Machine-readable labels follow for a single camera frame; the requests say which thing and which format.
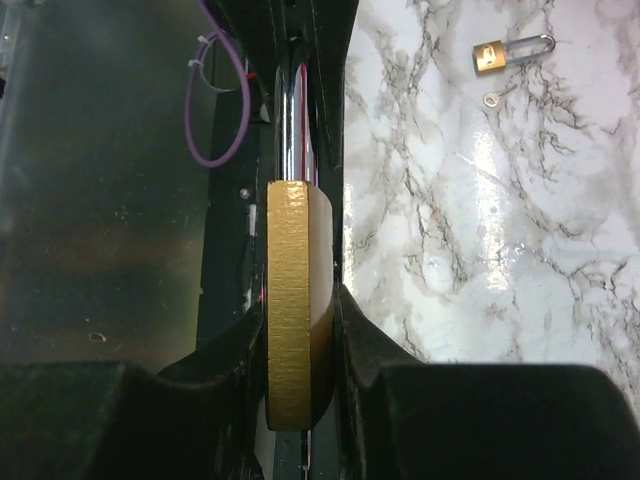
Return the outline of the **small brass padlock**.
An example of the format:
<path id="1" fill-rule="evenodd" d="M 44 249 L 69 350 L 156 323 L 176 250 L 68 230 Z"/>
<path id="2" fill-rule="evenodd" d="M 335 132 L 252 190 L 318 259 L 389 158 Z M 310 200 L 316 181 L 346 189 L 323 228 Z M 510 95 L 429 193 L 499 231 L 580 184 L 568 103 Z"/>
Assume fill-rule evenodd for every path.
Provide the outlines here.
<path id="1" fill-rule="evenodd" d="M 474 45 L 472 60 L 477 75 L 502 71 L 508 67 L 540 60 L 556 48 L 550 34 L 538 34 L 512 41 L 495 40 Z"/>

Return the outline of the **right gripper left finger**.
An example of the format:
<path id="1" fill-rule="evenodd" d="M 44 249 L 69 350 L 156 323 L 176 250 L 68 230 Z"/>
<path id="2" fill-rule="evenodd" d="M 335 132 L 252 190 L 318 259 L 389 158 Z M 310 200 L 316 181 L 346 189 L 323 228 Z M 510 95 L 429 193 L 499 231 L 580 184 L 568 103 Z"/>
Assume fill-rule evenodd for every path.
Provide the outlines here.
<path id="1" fill-rule="evenodd" d="M 126 362 L 5 365 L 5 479 L 259 479 L 263 308 L 159 373 Z"/>

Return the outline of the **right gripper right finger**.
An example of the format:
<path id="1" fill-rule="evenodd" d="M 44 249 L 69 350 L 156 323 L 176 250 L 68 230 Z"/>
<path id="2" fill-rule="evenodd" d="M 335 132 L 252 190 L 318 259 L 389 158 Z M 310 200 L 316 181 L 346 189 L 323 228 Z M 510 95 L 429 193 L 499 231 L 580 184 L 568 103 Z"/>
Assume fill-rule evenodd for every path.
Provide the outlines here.
<path id="1" fill-rule="evenodd" d="M 584 365 L 427 364 L 334 290 L 344 479 L 635 479 L 627 400 Z"/>

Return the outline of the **large brass padlock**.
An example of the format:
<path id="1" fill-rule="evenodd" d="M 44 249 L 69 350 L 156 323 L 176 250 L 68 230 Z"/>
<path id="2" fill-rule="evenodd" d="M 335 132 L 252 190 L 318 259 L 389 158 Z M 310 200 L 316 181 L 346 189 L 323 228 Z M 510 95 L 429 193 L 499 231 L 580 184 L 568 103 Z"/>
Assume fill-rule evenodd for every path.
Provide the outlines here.
<path id="1" fill-rule="evenodd" d="M 276 178 L 267 188 L 267 422 L 309 430 L 333 396 L 333 216 L 318 186 L 309 72 L 278 71 Z"/>

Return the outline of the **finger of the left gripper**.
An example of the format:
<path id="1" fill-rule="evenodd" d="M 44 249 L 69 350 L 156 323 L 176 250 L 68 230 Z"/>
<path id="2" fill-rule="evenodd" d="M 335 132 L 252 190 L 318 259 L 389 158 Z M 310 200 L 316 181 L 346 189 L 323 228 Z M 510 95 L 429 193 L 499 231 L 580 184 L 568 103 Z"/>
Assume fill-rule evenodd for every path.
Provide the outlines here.
<path id="1" fill-rule="evenodd" d="M 341 167 L 344 158 L 345 65 L 358 5 L 358 0 L 310 2 L 309 33 L 320 146 L 332 168 Z"/>
<path id="2" fill-rule="evenodd" d="M 257 75 L 271 120 L 284 113 L 288 77 L 285 2 L 281 0 L 213 0 L 207 9 L 240 45 Z"/>

